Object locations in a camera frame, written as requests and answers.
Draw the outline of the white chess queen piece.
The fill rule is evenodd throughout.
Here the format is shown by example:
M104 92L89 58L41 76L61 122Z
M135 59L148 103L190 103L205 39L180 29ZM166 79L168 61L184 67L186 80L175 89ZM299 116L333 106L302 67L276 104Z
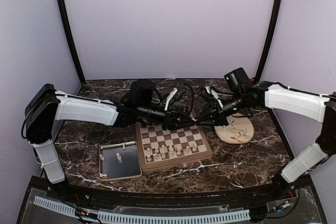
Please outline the white chess queen piece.
M169 146L169 157L173 158L174 154L175 154L175 149L174 149L173 145L170 145Z

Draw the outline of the white chess king piece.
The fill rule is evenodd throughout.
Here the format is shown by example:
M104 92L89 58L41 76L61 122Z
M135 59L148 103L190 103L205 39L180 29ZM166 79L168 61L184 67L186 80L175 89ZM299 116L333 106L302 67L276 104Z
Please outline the white chess king piece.
M177 156L181 156L181 154L182 154L182 146L181 146L181 145L178 145L178 146L176 147L176 155L177 155Z

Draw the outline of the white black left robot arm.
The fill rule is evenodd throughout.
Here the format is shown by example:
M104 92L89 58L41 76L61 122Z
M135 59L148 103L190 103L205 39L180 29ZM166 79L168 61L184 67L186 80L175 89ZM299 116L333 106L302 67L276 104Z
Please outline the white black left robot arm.
M54 193L63 201L74 197L74 189L66 181L54 145L52 130L55 121L83 121L105 126L124 128L143 121L159 124L165 130L177 130L195 125L190 114L174 108L171 101L178 101L184 94L182 87L175 88L165 105L152 103L158 90L153 81L140 79L131 83L125 98L109 101L80 97L45 84L30 101L24 112L21 137L32 145L45 171L54 185Z

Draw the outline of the white chess knight piece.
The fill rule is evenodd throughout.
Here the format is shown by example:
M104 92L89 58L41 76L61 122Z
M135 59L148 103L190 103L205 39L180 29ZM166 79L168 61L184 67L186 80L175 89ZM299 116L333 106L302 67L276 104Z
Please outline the white chess knight piece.
M156 161L156 160L159 159L159 157L160 157L160 150L159 150L159 148L156 148L156 149L154 150L153 158L154 158L154 160Z

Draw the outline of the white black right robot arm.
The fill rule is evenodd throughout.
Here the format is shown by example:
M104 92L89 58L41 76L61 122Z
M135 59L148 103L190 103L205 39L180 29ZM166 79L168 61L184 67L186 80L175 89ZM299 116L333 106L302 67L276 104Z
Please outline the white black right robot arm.
M196 89L208 103L196 116L197 125L227 126L229 116L254 106L291 112L322 124L316 140L272 178L272 185L268 187L271 199L280 199L303 174L335 155L335 94L301 91L280 82L257 82L249 78L243 68L229 72L224 79L233 93L226 99L220 99L211 87Z

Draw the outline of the white chess pawn piece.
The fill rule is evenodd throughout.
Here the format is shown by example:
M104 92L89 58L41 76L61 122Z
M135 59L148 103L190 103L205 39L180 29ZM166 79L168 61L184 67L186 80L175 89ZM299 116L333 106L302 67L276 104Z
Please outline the white chess pawn piece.
M166 159L166 146L165 145L161 146L160 153L161 153L161 158Z

